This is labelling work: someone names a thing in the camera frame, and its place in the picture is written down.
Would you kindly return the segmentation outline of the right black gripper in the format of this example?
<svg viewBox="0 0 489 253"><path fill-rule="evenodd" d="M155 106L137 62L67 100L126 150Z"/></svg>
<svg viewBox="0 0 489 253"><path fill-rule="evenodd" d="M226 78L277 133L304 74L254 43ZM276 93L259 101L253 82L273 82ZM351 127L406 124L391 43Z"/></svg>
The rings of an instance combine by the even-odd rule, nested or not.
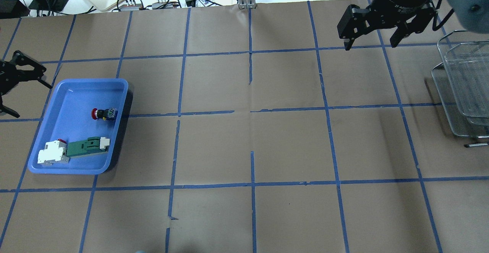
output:
<svg viewBox="0 0 489 253"><path fill-rule="evenodd" d="M373 29L397 27L390 37L391 47L412 33L424 32L436 16L432 0L372 0L366 8L351 4L344 11L337 25L338 36L344 49L349 51L355 40Z"/></svg>

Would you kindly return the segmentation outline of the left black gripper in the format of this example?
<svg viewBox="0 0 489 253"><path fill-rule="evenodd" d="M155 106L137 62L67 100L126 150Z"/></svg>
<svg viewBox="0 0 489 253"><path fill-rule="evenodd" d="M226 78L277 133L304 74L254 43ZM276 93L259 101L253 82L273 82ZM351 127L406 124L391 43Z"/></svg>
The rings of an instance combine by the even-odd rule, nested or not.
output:
<svg viewBox="0 0 489 253"><path fill-rule="evenodd" d="M48 89L52 89L52 85L45 81L46 72L47 68L42 63L19 50L14 51L12 60L1 60L0 113L9 114L14 118L20 117L15 110L3 104L2 97L21 82L37 81Z"/></svg>

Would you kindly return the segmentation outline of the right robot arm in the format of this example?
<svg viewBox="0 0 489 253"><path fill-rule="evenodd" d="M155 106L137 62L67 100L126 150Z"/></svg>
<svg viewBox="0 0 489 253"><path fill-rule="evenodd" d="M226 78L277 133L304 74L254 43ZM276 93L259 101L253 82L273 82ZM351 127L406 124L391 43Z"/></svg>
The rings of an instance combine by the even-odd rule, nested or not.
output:
<svg viewBox="0 0 489 253"><path fill-rule="evenodd" d="M429 23L439 30L452 15L470 32L488 33L488 0L372 0L362 9L349 5L339 23L339 38L344 40L345 50L354 41L379 29L395 29L390 37L391 47L412 33L424 32Z"/></svg>

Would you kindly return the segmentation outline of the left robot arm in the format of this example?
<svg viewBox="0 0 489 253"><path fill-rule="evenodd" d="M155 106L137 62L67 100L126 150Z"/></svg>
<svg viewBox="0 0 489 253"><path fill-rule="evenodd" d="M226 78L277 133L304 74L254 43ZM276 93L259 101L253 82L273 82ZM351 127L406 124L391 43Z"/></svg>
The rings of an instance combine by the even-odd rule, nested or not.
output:
<svg viewBox="0 0 489 253"><path fill-rule="evenodd" d="M37 81L52 89L53 86L44 80L47 68L31 56L16 50L10 61L0 62L0 111L11 117L19 118L16 110L12 110L3 103L3 96L7 95L21 82Z"/></svg>

